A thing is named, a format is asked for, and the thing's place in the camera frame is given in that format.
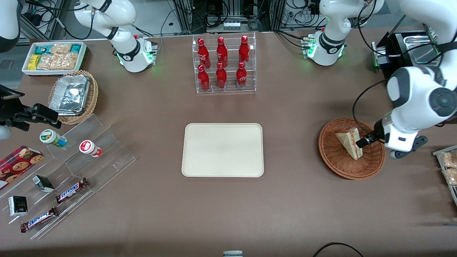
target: table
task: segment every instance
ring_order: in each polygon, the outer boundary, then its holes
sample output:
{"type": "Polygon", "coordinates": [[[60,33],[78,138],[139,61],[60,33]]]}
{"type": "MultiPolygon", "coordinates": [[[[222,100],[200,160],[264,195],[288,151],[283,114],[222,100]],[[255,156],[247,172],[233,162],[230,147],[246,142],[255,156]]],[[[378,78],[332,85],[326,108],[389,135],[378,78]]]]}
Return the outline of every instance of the table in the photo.
{"type": "MultiPolygon", "coordinates": [[[[365,29],[368,41],[387,29],[365,29]]],[[[339,177],[320,158],[317,137],[330,120],[383,79],[357,31],[338,62],[321,67],[274,33],[257,33],[257,92],[195,92],[191,37],[164,38],[156,66],[128,73],[108,41],[87,41],[84,69],[98,82],[95,113],[138,157],[43,239],[30,241],[2,219],[5,256],[312,256],[331,241],[365,256],[455,256],[457,209],[433,151],[456,144],[454,125],[421,132],[429,143],[403,160],[386,159],[375,177],[339,177]],[[265,173],[260,178],[192,178],[181,174],[189,123],[259,123],[265,173]]],[[[24,76],[23,103],[46,103],[56,78],[24,76]]],[[[391,109],[385,87],[370,90],[358,118],[374,124],[391,109]]],[[[20,145],[43,148],[34,124],[1,142],[0,156],[20,145]]],[[[68,131],[71,126],[60,130],[68,131]]],[[[322,256],[355,256],[332,246],[322,256]]]]}

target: coca-cola bottle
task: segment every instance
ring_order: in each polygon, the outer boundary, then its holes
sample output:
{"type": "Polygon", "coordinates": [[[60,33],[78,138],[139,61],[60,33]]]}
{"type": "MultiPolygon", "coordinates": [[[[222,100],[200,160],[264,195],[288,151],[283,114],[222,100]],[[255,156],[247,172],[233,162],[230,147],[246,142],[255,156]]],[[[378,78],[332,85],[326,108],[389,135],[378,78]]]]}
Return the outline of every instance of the coca-cola bottle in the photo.
{"type": "Polygon", "coordinates": [[[201,64],[198,66],[198,82],[203,91],[209,91],[209,76],[201,64]]]}
{"type": "Polygon", "coordinates": [[[218,37],[218,49],[216,53],[218,54],[218,62],[222,62],[222,65],[226,68],[229,65],[229,58],[223,37],[218,37]]]}
{"type": "Polygon", "coordinates": [[[247,72],[244,68],[244,62],[239,62],[238,70],[236,71],[236,87],[238,89],[244,89],[246,87],[246,76],[247,72]]]}
{"type": "Polygon", "coordinates": [[[199,38],[198,42],[198,58],[200,59],[200,63],[205,66],[206,69],[211,67],[211,61],[209,60],[209,52],[208,48],[205,46],[205,40],[203,38],[199,38]]]}
{"type": "Polygon", "coordinates": [[[239,61],[248,63],[249,62],[249,45],[248,36],[241,36],[241,45],[239,46],[239,61]]]}
{"type": "Polygon", "coordinates": [[[216,70],[216,77],[218,78],[218,87],[220,89],[224,89],[225,84],[227,83],[227,72],[225,71],[222,62],[218,62],[218,70],[216,70]]]}

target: clear acrylic shelf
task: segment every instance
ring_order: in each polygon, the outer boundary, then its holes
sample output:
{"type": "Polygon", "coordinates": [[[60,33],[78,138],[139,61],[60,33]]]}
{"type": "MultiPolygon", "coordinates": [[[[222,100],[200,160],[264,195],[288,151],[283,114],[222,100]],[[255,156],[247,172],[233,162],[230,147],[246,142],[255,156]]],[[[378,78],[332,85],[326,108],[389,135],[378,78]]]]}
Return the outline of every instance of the clear acrylic shelf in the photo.
{"type": "Polygon", "coordinates": [[[256,43],[255,43],[255,34],[254,33],[228,33],[223,34],[225,46],[228,51],[228,67],[225,68],[227,72],[227,85],[225,89],[220,89],[218,87],[218,81],[216,78],[216,70],[218,63],[216,50],[218,48],[218,37],[221,35],[204,35],[204,36],[194,36],[192,38],[192,56],[194,63],[194,73],[195,73],[195,86],[197,93],[243,93],[243,92],[253,92],[257,89],[257,80],[256,80],[256,43]],[[236,71],[238,69],[239,63],[239,46],[241,44],[241,36],[248,36],[248,45],[249,45],[249,62],[246,63],[245,69],[247,72],[246,76],[246,87],[243,90],[240,90],[236,87],[236,71]],[[209,91],[203,91],[198,83],[198,65],[200,60],[198,58],[198,44],[197,39],[203,38],[205,40],[205,45],[209,51],[209,59],[211,61],[211,67],[205,71],[209,75],[209,91]]]}
{"type": "Polygon", "coordinates": [[[48,162],[35,171],[28,173],[27,177],[0,197],[0,204],[3,206],[1,209],[4,216],[3,220],[9,220],[9,224],[17,226],[18,233],[20,233],[22,223],[49,211],[53,206],[57,206],[59,213],[57,218],[53,218],[49,222],[38,225],[24,233],[24,236],[28,236],[30,239],[43,237],[85,200],[100,191],[136,160],[128,149],[112,134],[109,126],[94,114],[76,125],[64,136],[67,138],[67,144],[63,148],[49,145],[49,152],[43,153],[48,162]],[[103,154],[95,158],[81,153],[79,151],[79,143],[85,139],[92,140],[97,146],[101,147],[103,154]],[[55,190],[51,193],[39,191],[32,181],[35,175],[47,177],[55,187],[55,190]],[[75,185],[83,177],[87,179],[89,185],[78,191],[70,199],[57,205],[56,196],[75,185]],[[28,213],[26,215],[10,216],[8,198],[13,195],[27,198],[28,213]]]}

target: red cookie box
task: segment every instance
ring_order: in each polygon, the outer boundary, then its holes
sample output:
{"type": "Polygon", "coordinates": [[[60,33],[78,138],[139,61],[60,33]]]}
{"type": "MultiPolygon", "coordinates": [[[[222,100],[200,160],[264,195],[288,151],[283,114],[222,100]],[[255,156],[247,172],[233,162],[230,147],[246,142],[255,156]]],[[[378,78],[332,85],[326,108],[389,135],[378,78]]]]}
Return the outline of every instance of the red cookie box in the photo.
{"type": "Polygon", "coordinates": [[[43,160],[38,150],[21,146],[0,161],[0,190],[15,181],[21,174],[43,160]]]}

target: white box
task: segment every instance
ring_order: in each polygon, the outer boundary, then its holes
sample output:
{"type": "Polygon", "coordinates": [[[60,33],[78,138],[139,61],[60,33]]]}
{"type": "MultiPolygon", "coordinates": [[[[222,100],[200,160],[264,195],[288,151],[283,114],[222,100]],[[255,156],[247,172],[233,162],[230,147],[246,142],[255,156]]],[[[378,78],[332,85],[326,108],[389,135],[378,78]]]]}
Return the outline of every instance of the white box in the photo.
{"type": "Polygon", "coordinates": [[[70,72],[78,71],[81,68],[81,64],[84,59],[84,55],[86,52],[87,46],[81,41],[59,41],[59,42],[40,42],[40,43],[33,43],[30,46],[29,52],[27,54],[26,61],[22,66],[22,72],[29,76],[52,76],[52,75],[64,75],[70,72]],[[80,52],[78,53],[78,59],[76,60],[76,65],[74,66],[73,70],[29,70],[28,63],[30,61],[30,57],[32,54],[35,53],[35,49],[39,46],[48,46],[55,43],[62,43],[62,44],[72,44],[72,45],[81,45],[80,52]]]}

